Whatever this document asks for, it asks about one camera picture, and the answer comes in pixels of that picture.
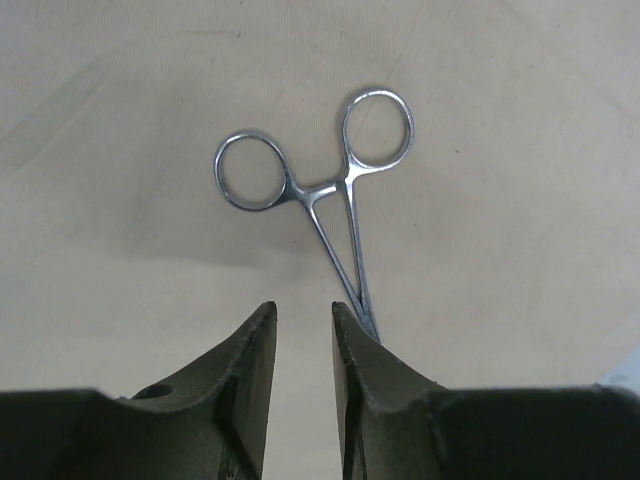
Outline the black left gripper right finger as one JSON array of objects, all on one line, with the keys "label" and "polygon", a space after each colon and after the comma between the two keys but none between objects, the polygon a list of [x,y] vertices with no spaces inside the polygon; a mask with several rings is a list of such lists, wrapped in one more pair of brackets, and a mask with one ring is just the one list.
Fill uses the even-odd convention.
[{"label": "black left gripper right finger", "polygon": [[336,302],[333,369],[346,479],[635,479],[639,398],[601,385],[448,389]]}]

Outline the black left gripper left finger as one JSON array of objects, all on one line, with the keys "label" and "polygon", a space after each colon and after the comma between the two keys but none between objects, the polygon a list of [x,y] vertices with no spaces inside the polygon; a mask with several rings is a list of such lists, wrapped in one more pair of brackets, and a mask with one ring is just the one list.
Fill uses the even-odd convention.
[{"label": "black left gripper left finger", "polygon": [[94,389],[1,395],[4,479],[259,479],[277,309],[131,398]]}]

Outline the steel forceps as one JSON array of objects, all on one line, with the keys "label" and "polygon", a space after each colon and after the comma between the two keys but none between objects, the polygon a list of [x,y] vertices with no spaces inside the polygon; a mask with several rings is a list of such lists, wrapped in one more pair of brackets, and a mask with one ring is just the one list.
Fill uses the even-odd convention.
[{"label": "steel forceps", "polygon": [[[349,120],[356,107],[364,101],[374,97],[382,97],[392,101],[396,108],[401,112],[404,124],[404,135],[399,148],[388,161],[381,164],[367,163],[359,158],[356,150],[353,148],[348,134]],[[360,327],[371,338],[378,341],[380,339],[380,333],[367,284],[362,240],[359,231],[355,185],[356,180],[361,177],[388,171],[401,164],[401,162],[409,155],[414,143],[416,135],[415,120],[409,105],[397,93],[387,88],[369,87],[357,92],[346,102],[340,133],[344,163],[334,177],[317,185],[301,185],[296,180],[292,169],[290,168],[289,161],[278,142],[269,134],[254,129],[239,130],[222,141],[213,157],[212,171],[215,183],[223,198],[229,204],[242,211],[261,212],[288,202],[297,202],[302,206],[313,224],[330,261],[334,265],[346,296],[355,310],[356,319]],[[275,195],[269,199],[249,200],[242,198],[232,191],[226,176],[223,173],[223,165],[227,150],[233,144],[247,139],[255,140],[267,145],[270,150],[274,152],[279,162],[282,171],[282,181],[280,186],[277,188]],[[335,194],[342,196],[348,216],[352,253],[357,274],[356,283],[352,283],[349,279],[349,276],[339,260],[339,257],[316,212],[316,204],[318,202]]]}]

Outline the beige cloth mat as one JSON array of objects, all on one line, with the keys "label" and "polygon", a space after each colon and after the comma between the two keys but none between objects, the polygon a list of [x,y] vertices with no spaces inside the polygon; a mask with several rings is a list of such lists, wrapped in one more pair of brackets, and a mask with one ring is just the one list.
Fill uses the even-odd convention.
[{"label": "beige cloth mat", "polygon": [[401,165],[356,185],[386,346],[447,387],[622,384],[639,344],[635,1],[5,1],[1,386],[131,396],[278,307],[264,475],[341,475],[331,305],[292,202],[212,174],[269,132],[303,184],[390,88]]}]

